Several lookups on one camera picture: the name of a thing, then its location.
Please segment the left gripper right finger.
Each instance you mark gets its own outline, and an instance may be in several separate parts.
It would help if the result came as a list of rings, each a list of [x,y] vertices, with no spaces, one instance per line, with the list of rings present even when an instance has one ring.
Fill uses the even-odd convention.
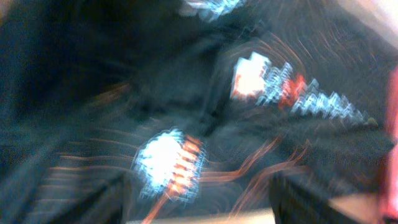
[[[283,174],[269,181],[269,202],[276,224],[378,223],[376,199],[350,195],[332,201],[301,187]]]

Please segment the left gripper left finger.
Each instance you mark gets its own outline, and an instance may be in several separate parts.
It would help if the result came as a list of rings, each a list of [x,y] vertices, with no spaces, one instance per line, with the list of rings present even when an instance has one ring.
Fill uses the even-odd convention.
[[[44,177],[29,195],[19,223],[126,223],[130,176]]]

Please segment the black printed cycling jersey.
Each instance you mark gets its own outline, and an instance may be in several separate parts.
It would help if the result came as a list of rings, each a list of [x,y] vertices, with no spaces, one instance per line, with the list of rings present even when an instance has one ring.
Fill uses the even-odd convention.
[[[367,6],[2,1],[1,222],[44,177],[123,173],[126,223],[275,223],[277,174],[382,223],[397,35]]]

